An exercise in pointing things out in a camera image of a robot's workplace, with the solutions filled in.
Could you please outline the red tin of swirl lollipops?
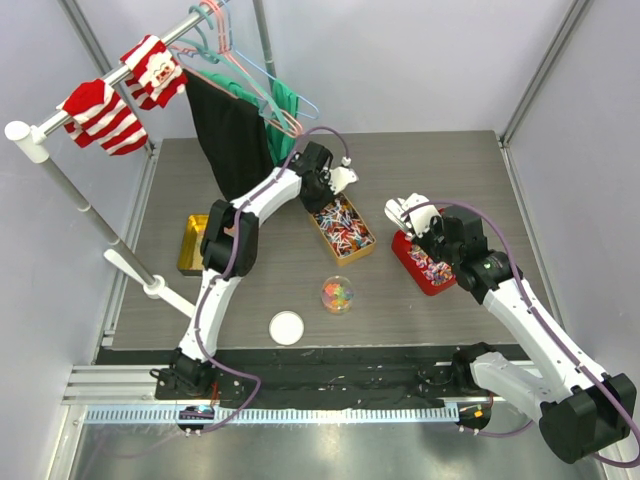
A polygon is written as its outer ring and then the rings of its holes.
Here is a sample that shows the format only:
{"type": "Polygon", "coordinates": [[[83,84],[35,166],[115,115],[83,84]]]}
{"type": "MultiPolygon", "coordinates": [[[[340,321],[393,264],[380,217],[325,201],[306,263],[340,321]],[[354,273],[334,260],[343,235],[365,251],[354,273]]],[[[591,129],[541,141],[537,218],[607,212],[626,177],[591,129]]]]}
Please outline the red tin of swirl lollipops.
{"type": "Polygon", "coordinates": [[[403,231],[395,232],[391,250],[425,295],[438,295],[456,284],[451,267],[444,262],[435,262],[403,231]]]}

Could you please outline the gold tin of ball lollipops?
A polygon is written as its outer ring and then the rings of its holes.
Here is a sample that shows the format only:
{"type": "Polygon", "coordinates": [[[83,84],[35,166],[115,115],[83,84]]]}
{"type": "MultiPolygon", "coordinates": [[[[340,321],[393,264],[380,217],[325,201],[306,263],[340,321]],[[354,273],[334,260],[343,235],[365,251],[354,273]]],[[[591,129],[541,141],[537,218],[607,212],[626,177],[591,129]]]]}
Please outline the gold tin of ball lollipops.
{"type": "Polygon", "coordinates": [[[336,264],[340,267],[373,253],[376,238],[344,194],[339,194],[318,213],[310,215],[336,264]]]}

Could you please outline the clear plastic jar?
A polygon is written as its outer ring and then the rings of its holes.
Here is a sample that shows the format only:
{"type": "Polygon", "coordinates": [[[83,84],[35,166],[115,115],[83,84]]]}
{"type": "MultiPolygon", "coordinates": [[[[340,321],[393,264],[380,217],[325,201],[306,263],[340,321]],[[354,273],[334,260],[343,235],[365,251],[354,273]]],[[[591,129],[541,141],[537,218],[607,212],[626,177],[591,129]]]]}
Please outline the clear plastic jar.
{"type": "Polygon", "coordinates": [[[329,277],[323,283],[321,300],[325,309],[332,314],[346,313],[351,309],[354,290],[350,280],[344,276],[329,277]]]}

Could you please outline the white jar lid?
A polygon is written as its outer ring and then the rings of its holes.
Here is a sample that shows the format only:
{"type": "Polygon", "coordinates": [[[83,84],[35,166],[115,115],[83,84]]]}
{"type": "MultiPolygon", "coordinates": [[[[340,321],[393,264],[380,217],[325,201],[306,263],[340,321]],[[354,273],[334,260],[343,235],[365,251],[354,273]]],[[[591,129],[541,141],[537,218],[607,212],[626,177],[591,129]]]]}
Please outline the white jar lid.
{"type": "Polygon", "coordinates": [[[281,311],[273,316],[269,323],[269,335],[279,345],[291,346],[303,336],[304,321],[295,312],[281,311]]]}

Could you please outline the gold tin of gummy candies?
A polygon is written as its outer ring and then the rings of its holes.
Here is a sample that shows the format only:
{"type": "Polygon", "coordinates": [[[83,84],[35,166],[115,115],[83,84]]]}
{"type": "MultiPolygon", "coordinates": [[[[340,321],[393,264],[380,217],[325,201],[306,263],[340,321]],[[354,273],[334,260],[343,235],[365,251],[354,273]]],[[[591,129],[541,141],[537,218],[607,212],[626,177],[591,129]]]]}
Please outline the gold tin of gummy candies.
{"type": "Polygon", "coordinates": [[[177,269],[183,276],[199,277],[202,274],[201,243],[207,222],[207,214],[194,214],[187,218],[177,260],[177,269]]]}

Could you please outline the metal scoop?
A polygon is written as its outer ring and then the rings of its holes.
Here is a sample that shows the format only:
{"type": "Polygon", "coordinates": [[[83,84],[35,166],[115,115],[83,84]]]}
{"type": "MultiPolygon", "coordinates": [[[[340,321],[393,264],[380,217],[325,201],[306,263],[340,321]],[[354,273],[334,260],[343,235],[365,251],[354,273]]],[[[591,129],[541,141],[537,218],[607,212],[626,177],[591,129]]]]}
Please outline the metal scoop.
{"type": "Polygon", "coordinates": [[[404,210],[402,209],[402,206],[397,199],[389,199],[385,203],[384,213],[387,218],[398,227],[399,230],[405,231],[407,229],[407,225],[403,217],[404,210]]]}

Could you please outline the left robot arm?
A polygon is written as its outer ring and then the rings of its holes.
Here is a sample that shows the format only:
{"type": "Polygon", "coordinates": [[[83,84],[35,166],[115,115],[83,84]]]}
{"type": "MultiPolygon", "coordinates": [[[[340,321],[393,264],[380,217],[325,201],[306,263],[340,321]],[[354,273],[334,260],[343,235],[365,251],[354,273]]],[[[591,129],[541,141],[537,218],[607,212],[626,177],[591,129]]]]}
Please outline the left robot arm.
{"type": "Polygon", "coordinates": [[[338,192],[332,160],[330,150],[311,142],[245,195],[212,204],[201,242],[204,270],[195,311],[168,367],[158,373],[158,387],[165,386],[180,398],[200,399],[210,394],[214,381],[211,358],[231,298],[257,260],[261,226],[296,198],[309,212],[330,203],[338,192]]]}

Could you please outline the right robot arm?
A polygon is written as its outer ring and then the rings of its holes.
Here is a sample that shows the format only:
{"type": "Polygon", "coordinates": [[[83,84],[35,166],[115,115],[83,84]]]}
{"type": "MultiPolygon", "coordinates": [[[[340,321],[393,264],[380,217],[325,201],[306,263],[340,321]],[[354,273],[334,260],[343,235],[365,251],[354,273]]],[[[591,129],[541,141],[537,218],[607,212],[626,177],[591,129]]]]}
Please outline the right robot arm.
{"type": "Polygon", "coordinates": [[[568,464],[598,458],[606,447],[638,435],[634,383],[625,374],[608,374],[581,351],[535,299],[508,244],[489,247],[484,228],[494,224],[490,218],[465,203],[437,210],[424,201],[402,213],[399,223],[429,257],[452,268],[457,284],[507,327],[538,370],[531,374],[484,346],[452,369],[457,391],[503,397],[568,464]]]}

